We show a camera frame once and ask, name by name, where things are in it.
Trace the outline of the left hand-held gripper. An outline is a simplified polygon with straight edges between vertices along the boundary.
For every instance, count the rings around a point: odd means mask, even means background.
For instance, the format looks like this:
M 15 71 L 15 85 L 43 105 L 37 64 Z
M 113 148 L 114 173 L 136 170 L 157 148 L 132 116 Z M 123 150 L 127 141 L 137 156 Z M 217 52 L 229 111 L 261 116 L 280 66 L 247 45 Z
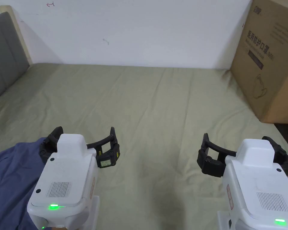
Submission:
M 107 143 L 110 149 L 103 152 Z M 27 205 L 37 229 L 95 230 L 98 168 L 115 166 L 120 157 L 115 128 L 108 137 L 86 144 L 82 135 L 63 134 L 58 126 L 40 144 L 39 156 L 45 166 Z

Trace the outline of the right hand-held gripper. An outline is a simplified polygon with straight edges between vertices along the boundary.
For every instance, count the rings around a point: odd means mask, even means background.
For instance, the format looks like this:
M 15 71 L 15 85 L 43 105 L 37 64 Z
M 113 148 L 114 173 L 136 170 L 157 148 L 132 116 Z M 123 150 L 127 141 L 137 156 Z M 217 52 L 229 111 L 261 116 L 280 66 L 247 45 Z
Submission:
M 197 163 L 203 174 L 223 177 L 228 211 L 217 213 L 219 230 L 288 230 L 288 154 L 273 139 L 244 139 L 235 152 L 204 133 Z

